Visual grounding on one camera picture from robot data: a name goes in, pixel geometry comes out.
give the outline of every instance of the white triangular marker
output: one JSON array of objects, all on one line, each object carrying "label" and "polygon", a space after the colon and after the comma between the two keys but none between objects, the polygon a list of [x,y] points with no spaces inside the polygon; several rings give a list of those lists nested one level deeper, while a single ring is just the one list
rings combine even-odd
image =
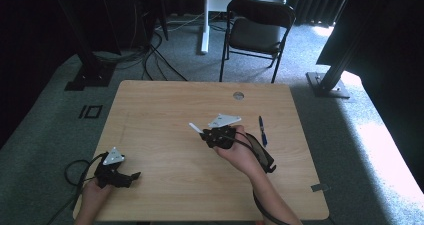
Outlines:
[{"label": "white triangular marker", "polygon": [[215,118],[211,123],[209,123],[210,128],[219,128],[232,123],[238,122],[241,120],[240,116],[230,116],[225,114],[218,114],[218,117]]},{"label": "white triangular marker", "polygon": [[110,150],[109,154],[103,161],[103,165],[110,165],[118,162],[124,161],[125,157],[121,155],[121,153],[116,149],[116,147],[113,147],[112,150]]}]

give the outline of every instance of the gray carpet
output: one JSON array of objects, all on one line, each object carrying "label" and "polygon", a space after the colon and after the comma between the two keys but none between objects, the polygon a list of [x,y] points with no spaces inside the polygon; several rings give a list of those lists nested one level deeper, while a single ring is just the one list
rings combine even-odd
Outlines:
[{"label": "gray carpet", "polygon": [[[349,73],[342,78],[352,99],[313,95],[305,73],[327,71],[327,66],[315,65],[327,38],[313,27],[294,27],[276,79],[290,86],[319,178],[331,187],[325,192],[331,219],[305,224],[424,224],[423,194],[360,79]],[[189,81],[218,81],[223,33],[211,30],[206,55],[199,54],[200,39],[201,27],[184,26],[171,31],[170,40],[163,41],[158,50]],[[158,44],[158,38],[152,43]],[[268,83],[272,69],[263,62],[233,55],[224,81]],[[65,166],[92,158],[119,83],[148,77],[140,60],[128,61],[118,64],[108,87],[64,91],[80,66],[73,56],[57,69],[0,150],[0,224],[46,224],[73,196],[75,188],[63,176]],[[154,80],[181,80],[154,56],[147,60],[147,72]],[[98,118],[79,118],[84,106],[99,105],[103,109]],[[81,169],[72,167],[71,178],[76,181]],[[72,211],[66,208],[53,224],[72,223]]]}]

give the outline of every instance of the blue pen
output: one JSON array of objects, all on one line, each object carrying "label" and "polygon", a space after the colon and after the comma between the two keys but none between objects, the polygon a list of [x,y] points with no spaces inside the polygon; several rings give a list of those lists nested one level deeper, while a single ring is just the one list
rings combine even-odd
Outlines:
[{"label": "blue pen", "polygon": [[268,141],[266,140],[265,129],[264,129],[264,122],[262,121],[262,117],[261,116],[259,116],[259,127],[261,129],[262,144],[264,145],[264,147],[266,147],[266,145],[268,144]]}]

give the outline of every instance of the stand base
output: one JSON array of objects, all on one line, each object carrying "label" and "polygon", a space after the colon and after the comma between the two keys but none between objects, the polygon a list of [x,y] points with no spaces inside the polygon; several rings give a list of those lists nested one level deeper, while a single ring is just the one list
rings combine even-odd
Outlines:
[{"label": "stand base", "polygon": [[325,73],[316,73],[316,72],[308,72],[306,73],[306,77],[308,78],[309,83],[312,86],[312,90],[314,91],[315,96],[317,97],[331,97],[331,98],[350,98],[349,93],[347,92],[343,82],[339,80],[337,85],[331,91],[322,90],[320,87],[320,83],[322,78],[325,76]]},{"label": "stand base", "polygon": [[100,62],[102,69],[95,76],[86,76],[84,65],[78,71],[74,81],[68,82],[65,91],[83,91],[85,87],[107,87],[115,71],[115,63]]}]

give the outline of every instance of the wooden tabletop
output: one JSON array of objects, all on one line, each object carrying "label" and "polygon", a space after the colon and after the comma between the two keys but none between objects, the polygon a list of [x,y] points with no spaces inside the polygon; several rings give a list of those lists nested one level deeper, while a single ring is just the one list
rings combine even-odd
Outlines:
[{"label": "wooden tabletop", "polygon": [[[244,98],[235,99],[236,92]],[[97,219],[261,220],[249,180],[188,125],[208,128],[218,114],[240,116],[237,124],[258,140],[262,116],[277,165],[271,181],[301,219],[328,217],[323,192],[311,190],[320,182],[287,85],[123,81],[94,156],[116,147],[126,156],[118,171],[141,177],[130,188],[116,188]]]}]

